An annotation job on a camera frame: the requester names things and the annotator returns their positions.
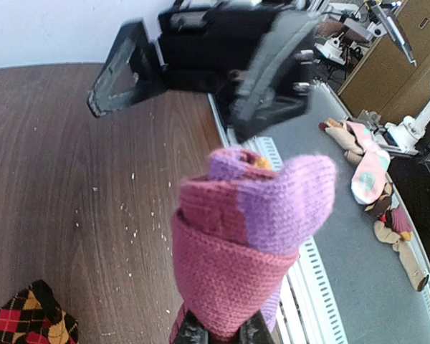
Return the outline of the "beige sock on floor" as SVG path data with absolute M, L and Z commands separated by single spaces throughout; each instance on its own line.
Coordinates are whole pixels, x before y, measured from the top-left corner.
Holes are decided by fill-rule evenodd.
M 346 159 L 353 165 L 358 165 L 363 159 L 363 149 L 358 145 L 355 136 L 344 123 L 329 118 L 319 124 L 319 129 L 327 133 L 343 150 Z

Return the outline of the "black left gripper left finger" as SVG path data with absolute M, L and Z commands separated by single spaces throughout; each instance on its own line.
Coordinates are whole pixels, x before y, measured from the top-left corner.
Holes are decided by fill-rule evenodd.
M 188 311 L 179 328 L 174 344 L 209 344 L 209 332 L 198 321 L 196 316 Z

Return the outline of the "maroon purple striped sock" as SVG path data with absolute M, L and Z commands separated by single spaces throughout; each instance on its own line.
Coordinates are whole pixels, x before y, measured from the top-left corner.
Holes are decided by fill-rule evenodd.
M 207 174 L 181 183 L 171 221 L 183 303 L 170 342 L 188 311 L 210 343 L 238 343 L 240 327 L 258 311 L 272 333 L 277 294 L 300 243 L 261 244 L 258 238 L 274 221 L 293 219 L 308 221 L 306 234 L 313 236 L 333 211 L 336 182 L 336 164 L 327 156 L 301 155 L 276 172 L 249 150 L 213 151 Z

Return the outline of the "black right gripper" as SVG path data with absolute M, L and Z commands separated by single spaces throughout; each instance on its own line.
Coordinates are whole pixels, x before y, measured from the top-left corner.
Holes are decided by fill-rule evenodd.
M 306 113 L 312 89 L 314 35 L 320 15 L 276 1 L 187 6 L 158 15 L 149 40 L 142 19 L 124 23 L 87 96 L 101 118 L 168 90 L 235 92 L 230 105 L 236 139 Z M 121 74 L 133 84 L 115 92 Z

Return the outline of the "black red yellow argyle sock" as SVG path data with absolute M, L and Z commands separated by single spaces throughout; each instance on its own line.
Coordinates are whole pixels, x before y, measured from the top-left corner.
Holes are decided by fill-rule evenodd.
M 78 320 L 61 308 L 42 279 L 17 292 L 0 307 L 0 343 L 78 342 Z

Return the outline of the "pink white sock on floor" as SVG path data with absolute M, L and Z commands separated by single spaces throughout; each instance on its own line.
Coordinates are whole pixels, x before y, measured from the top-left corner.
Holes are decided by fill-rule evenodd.
M 388 152 L 377 144 L 366 126 L 349 121 L 345 121 L 345 124 L 363 151 L 351 180 L 351 191 L 359 204 L 369 205 L 383 193 L 391 159 Z

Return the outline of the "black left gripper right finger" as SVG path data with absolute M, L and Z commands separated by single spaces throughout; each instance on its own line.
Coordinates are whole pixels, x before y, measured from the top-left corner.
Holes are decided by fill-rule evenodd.
M 239 344 L 274 344 L 271 332 L 260 311 L 240 327 Z

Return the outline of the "front aluminium rail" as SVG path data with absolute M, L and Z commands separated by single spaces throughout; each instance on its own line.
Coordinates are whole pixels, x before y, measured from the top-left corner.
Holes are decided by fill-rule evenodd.
M 275 171 L 293 154 L 318 153 L 338 167 L 333 212 L 315 237 L 308 221 L 274 221 L 261 244 L 300 243 L 284 276 L 277 310 L 283 343 L 430 343 L 430 286 L 413 290 L 399 255 L 377 240 L 371 217 L 349 189 L 353 167 L 317 124 L 348 111 L 324 83 L 314 87 L 306 115 L 270 128 L 244 144 Z

